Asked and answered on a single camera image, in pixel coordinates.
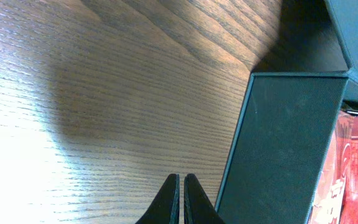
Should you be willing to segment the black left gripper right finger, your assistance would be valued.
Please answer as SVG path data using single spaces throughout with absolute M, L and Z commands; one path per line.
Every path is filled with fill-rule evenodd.
M 224 224 L 194 174 L 188 174 L 184 181 L 184 221 L 185 224 Z

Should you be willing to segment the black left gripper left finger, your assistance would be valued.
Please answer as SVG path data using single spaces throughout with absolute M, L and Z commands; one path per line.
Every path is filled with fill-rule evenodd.
M 169 174 L 152 203 L 136 224 L 178 224 L 180 176 Z

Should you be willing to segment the brown Pocky box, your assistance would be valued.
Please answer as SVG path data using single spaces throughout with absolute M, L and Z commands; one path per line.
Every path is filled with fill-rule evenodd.
M 310 224 L 337 224 L 345 196 L 353 117 L 339 112 L 314 193 Z

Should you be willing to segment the black gift box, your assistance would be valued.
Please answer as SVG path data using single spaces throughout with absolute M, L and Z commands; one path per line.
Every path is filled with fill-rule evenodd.
M 284 1 L 250 73 L 215 205 L 226 223 L 306 223 L 340 107 L 358 108 L 358 0 Z

